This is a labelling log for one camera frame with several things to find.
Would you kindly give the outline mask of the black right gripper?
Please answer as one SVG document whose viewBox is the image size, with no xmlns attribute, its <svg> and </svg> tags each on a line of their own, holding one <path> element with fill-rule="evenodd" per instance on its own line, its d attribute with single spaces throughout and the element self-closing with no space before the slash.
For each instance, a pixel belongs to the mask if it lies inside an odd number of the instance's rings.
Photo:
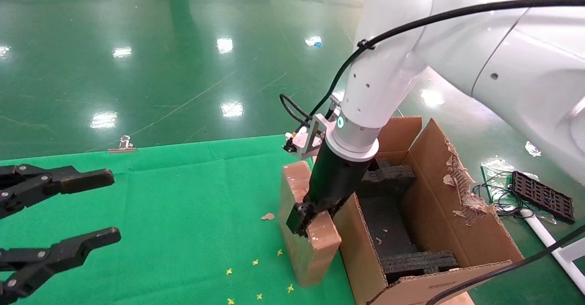
<svg viewBox="0 0 585 305">
<path fill-rule="evenodd" d="M 303 203 L 292 206 L 287 218 L 286 225 L 290 231 L 307 238 L 308 226 L 316 214 L 327 211 L 330 216 L 335 216 L 357 190 L 371 161 L 348 161 L 328 146 L 321 146 L 311 172 L 307 195 Z"/>
</svg>

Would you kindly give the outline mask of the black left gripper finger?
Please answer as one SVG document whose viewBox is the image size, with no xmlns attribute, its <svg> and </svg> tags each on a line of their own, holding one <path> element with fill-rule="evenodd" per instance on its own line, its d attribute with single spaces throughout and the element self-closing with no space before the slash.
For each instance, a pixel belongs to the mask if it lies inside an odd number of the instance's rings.
<svg viewBox="0 0 585 305">
<path fill-rule="evenodd" d="M 1 166 L 0 217 L 6 218 L 57 194 L 75 194 L 114 184 L 109 169 L 79 172 L 73 166 Z"/>
<path fill-rule="evenodd" d="M 11 275 L 1 282 L 0 302 L 15 303 L 36 292 L 55 274 L 84 265 L 89 253 L 121 240 L 116 227 L 96 230 L 50 247 L 1 249 L 0 270 Z"/>
</svg>

